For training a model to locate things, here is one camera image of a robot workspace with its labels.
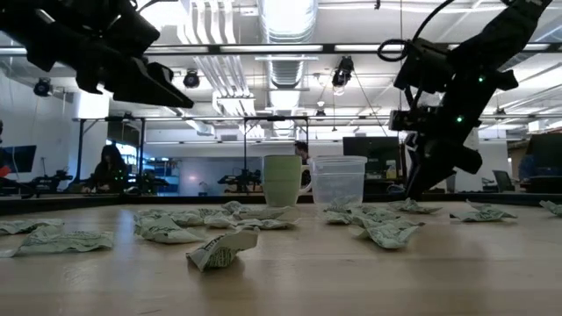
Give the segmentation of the dark blue wall screen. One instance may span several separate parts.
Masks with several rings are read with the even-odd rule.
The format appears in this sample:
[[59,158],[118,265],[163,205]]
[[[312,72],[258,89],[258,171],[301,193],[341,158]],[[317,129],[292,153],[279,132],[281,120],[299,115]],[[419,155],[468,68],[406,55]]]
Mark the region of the dark blue wall screen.
[[37,147],[0,147],[0,168],[6,167],[9,173],[29,173],[32,171]]

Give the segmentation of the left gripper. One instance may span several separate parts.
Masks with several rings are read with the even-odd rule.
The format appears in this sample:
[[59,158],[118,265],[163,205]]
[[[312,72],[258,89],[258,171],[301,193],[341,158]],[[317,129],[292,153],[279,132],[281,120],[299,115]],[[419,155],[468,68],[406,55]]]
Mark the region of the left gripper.
[[104,31],[114,18],[109,0],[32,0],[36,40],[49,45],[46,70],[59,61],[76,71],[79,87],[96,93],[97,86],[116,101],[191,108],[194,102],[173,84],[174,72],[142,56],[111,47]]

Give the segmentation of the green ceramic mug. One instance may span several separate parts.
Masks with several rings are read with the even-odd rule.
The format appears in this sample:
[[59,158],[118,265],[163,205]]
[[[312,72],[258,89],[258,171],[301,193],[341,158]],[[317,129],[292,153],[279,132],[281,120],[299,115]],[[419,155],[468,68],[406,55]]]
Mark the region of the green ceramic mug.
[[298,198],[312,189],[301,185],[302,174],[309,170],[298,155],[266,155],[263,158],[263,194],[270,207],[293,207]]

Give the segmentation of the clear plastic container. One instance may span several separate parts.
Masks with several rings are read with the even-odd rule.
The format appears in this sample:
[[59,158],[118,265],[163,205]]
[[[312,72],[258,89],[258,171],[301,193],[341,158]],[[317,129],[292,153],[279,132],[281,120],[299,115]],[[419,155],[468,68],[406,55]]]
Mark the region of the clear plastic container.
[[364,199],[365,163],[356,155],[323,155],[310,160],[313,202],[320,211],[338,197],[362,196]]

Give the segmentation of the black background station frame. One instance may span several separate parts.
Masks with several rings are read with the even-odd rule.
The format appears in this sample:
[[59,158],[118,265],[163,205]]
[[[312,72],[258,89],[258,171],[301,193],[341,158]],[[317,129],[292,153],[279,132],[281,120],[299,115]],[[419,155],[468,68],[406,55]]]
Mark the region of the black background station frame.
[[248,122],[255,121],[258,125],[259,122],[262,120],[268,122],[282,122],[282,121],[292,121],[295,122],[296,120],[302,120],[305,122],[305,134],[306,134],[306,144],[309,143],[309,126],[310,126],[310,118],[305,116],[283,116],[283,115],[270,115],[270,116],[245,116],[242,118],[243,122],[243,168],[241,170],[241,187],[243,188],[243,193],[247,196],[250,195],[250,191],[248,190],[248,138],[247,134],[249,132],[248,129]]
[[142,173],[144,171],[143,167],[143,155],[144,155],[144,145],[146,136],[147,119],[142,117],[134,116],[109,116],[103,118],[73,118],[74,122],[79,123],[79,136],[78,136],[78,148],[76,157],[76,174],[72,183],[78,183],[81,181],[82,174],[82,162],[83,162],[83,138],[84,135],[98,122],[109,123],[109,122],[119,122],[122,124],[140,121],[140,139],[137,146],[137,172],[132,176],[128,176],[127,179],[134,179],[135,182],[142,187],[142,183],[138,181],[142,178]]

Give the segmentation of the black table frame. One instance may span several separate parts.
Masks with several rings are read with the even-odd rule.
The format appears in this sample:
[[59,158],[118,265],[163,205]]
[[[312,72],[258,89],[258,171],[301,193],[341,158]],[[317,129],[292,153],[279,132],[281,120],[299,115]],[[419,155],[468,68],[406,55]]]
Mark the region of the black table frame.
[[[137,197],[137,196],[92,196],[42,197],[29,199],[0,199],[0,216],[22,215],[35,212],[54,212],[70,209],[92,208],[112,205],[217,205],[231,200],[243,204],[263,204],[263,196],[222,196],[222,197]],[[418,202],[460,202],[469,200],[476,203],[499,205],[537,206],[541,200],[562,203],[562,194],[536,193],[429,193],[417,199]]]

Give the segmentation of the person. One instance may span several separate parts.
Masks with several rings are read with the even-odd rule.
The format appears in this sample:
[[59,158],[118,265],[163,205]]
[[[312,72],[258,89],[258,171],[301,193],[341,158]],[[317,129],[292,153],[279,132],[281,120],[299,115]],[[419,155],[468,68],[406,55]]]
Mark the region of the person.
[[115,145],[105,145],[101,160],[83,186],[83,193],[122,193],[126,183],[127,166]]
[[[302,165],[307,166],[308,160],[310,158],[308,153],[308,145],[303,141],[296,141],[294,143],[294,151],[295,151],[295,155],[298,155],[301,158]],[[305,187],[308,184],[310,184],[310,182],[311,182],[311,174],[310,171],[306,169],[302,172],[301,186]]]

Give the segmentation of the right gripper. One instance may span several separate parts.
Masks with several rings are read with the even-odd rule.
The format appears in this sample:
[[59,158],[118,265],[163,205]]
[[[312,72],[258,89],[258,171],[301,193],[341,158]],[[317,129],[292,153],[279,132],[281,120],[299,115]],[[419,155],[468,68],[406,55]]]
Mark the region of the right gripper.
[[424,191],[462,169],[475,174],[482,165],[478,150],[465,141],[479,120],[445,106],[420,105],[407,111],[393,110],[390,129],[406,132],[406,147],[411,166],[407,178],[408,198]]

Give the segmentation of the black computer monitor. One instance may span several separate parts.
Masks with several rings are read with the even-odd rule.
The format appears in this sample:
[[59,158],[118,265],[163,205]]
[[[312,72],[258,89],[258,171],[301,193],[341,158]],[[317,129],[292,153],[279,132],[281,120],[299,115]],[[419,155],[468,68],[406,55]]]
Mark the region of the black computer monitor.
[[397,180],[402,176],[398,137],[345,137],[343,154],[367,158],[366,179]]
[[535,174],[530,177],[531,193],[562,193],[562,133],[531,137]]

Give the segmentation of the grey office chair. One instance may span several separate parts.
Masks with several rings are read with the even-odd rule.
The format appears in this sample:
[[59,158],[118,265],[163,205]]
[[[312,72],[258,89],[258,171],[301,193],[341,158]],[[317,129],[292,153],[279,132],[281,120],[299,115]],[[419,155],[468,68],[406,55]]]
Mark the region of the grey office chair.
[[515,191],[511,178],[507,171],[494,170],[495,182],[497,183],[498,192]]

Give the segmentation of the silver ceiling air duct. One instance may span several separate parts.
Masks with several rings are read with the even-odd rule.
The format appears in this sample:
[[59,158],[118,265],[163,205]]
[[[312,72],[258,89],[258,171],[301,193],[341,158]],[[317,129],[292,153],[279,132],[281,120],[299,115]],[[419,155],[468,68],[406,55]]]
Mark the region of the silver ceiling air duct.
[[[258,10],[266,44],[307,43],[313,37],[318,0],[258,0]],[[270,82],[279,89],[294,89],[303,68],[303,61],[270,61]]]

